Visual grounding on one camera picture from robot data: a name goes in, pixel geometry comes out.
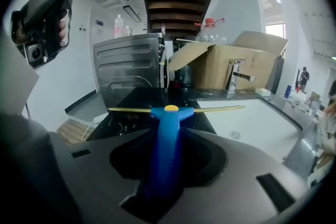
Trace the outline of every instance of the drain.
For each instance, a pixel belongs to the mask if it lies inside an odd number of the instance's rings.
[[[234,140],[240,140],[240,134],[237,131],[230,131],[229,134]]]

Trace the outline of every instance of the white sink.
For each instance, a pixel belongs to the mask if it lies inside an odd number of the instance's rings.
[[[300,130],[279,112],[259,99],[198,101],[201,108],[244,105],[244,109],[207,112],[217,135],[259,148],[278,162],[293,148]]]

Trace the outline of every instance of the yellow rod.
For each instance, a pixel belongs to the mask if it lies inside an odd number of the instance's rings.
[[[234,105],[234,106],[223,106],[221,108],[207,108],[207,109],[194,109],[194,112],[216,112],[216,111],[227,111],[235,109],[243,109],[244,105]],[[135,113],[151,113],[151,109],[130,109],[130,108],[108,108],[109,111],[120,111],[120,112],[135,112]]]

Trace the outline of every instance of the blue plastic handle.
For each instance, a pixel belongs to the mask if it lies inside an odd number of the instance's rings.
[[[160,123],[151,156],[146,198],[167,200],[176,193],[180,184],[182,164],[180,121],[192,116],[194,109],[180,108],[176,111],[167,111],[164,108],[152,108],[151,114],[160,120]]]

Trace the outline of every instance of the chrome faucet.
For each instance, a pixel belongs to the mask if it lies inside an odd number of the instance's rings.
[[[228,93],[234,93],[237,86],[237,78],[243,78],[248,80],[249,82],[255,82],[256,77],[248,76],[242,73],[239,73],[240,71],[240,64],[243,63],[244,60],[240,59],[231,59],[230,64],[232,64],[232,70],[230,71],[229,79],[227,80],[225,91]]]

